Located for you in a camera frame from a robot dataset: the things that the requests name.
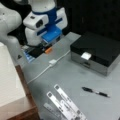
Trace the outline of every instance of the black box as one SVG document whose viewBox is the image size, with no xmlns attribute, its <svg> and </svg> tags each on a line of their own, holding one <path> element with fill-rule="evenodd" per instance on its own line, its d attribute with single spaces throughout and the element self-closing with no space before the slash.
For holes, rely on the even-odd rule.
<svg viewBox="0 0 120 120">
<path fill-rule="evenodd" d="M 87 32 L 71 46 L 72 60 L 107 75 L 120 61 L 120 42 Z M 89 60 L 83 53 L 91 54 Z"/>
</svg>

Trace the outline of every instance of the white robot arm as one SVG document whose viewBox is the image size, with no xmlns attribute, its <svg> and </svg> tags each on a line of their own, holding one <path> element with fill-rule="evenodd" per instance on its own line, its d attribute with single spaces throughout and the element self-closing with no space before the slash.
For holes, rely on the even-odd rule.
<svg viewBox="0 0 120 120">
<path fill-rule="evenodd" d="M 27 60 L 21 51 L 18 39 L 8 33 L 15 30 L 22 23 L 21 16 L 14 10 L 6 8 L 0 3 L 0 42 L 4 43 L 12 56 L 14 64 L 23 67 Z"/>
<path fill-rule="evenodd" d="M 24 19 L 25 34 L 29 45 L 49 44 L 57 39 L 67 26 L 65 9 L 56 10 L 54 0 L 14 0 L 30 4 L 32 12 Z"/>
</svg>

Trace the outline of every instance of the black pen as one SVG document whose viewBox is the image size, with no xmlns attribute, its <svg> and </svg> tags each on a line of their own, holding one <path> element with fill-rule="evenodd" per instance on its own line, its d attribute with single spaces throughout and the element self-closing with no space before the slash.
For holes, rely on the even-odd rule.
<svg viewBox="0 0 120 120">
<path fill-rule="evenodd" d="M 110 98 L 110 96 L 109 96 L 108 94 L 103 93 L 103 92 L 98 92 L 98 91 L 96 91 L 96 90 L 93 90 L 93 89 L 90 89 L 90 88 L 86 88 L 86 87 L 82 87 L 82 89 L 83 89 L 84 91 L 87 91 L 87 92 L 95 93 L 95 94 L 98 94 L 98 95 L 101 95 L 101 96 Z"/>
</svg>

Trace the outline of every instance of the paper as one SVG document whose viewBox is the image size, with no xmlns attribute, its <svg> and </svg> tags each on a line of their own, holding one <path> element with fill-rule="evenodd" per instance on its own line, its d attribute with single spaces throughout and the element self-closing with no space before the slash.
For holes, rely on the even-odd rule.
<svg viewBox="0 0 120 120">
<path fill-rule="evenodd" d="M 85 59 L 85 60 L 89 60 L 91 58 L 91 54 L 90 53 L 87 53 L 87 52 L 84 52 L 81 56 L 81 58 Z"/>
<path fill-rule="evenodd" d="M 0 107 L 25 97 L 20 78 L 6 46 L 0 46 Z"/>
</svg>

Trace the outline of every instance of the gray table surface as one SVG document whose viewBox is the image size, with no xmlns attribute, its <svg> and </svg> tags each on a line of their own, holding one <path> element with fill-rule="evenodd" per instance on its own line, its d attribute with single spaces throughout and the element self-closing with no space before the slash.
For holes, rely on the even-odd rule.
<svg viewBox="0 0 120 120">
<path fill-rule="evenodd" d="M 53 51 L 43 54 L 23 68 L 26 81 L 40 74 L 52 59 L 58 59 L 70 49 L 70 44 L 80 35 L 70 33 L 53 46 Z M 58 99 L 61 99 L 54 90 L 54 85 L 59 84 L 67 95 L 74 101 L 88 120 L 118 120 L 120 117 L 120 64 L 109 76 L 103 76 L 87 69 L 71 60 L 68 54 L 53 68 L 50 68 L 42 76 L 29 84 L 33 98 L 44 120 L 58 120 L 54 115 L 44 109 L 44 103 L 49 103 L 57 111 L 57 108 L 47 98 L 51 91 Z M 90 87 L 111 95 L 105 98 L 93 93 L 85 92 L 81 87 Z"/>
</svg>

